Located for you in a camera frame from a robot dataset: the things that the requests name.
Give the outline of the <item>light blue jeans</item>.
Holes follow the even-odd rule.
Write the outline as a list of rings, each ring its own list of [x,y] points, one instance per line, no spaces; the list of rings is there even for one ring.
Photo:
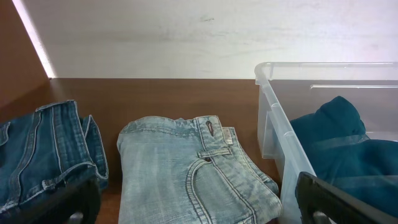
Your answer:
[[[278,185],[217,116],[130,122],[118,136],[120,223],[268,223]]]

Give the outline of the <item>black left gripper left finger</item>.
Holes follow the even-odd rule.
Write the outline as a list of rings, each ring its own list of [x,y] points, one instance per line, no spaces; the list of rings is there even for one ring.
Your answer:
[[[101,194],[95,179],[57,190],[49,198],[28,209],[20,209],[10,217],[3,218],[6,224],[35,223],[82,223],[96,221],[101,207]]]

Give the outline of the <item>teal blue garment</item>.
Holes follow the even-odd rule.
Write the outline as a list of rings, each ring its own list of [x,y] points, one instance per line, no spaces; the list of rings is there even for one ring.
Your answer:
[[[397,142],[371,139],[341,96],[290,123],[319,179],[397,216]]]

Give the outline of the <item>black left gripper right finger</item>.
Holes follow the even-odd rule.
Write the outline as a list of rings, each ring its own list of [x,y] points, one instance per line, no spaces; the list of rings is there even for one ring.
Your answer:
[[[295,197],[301,222],[344,224],[397,224],[390,216],[308,172],[298,175]]]

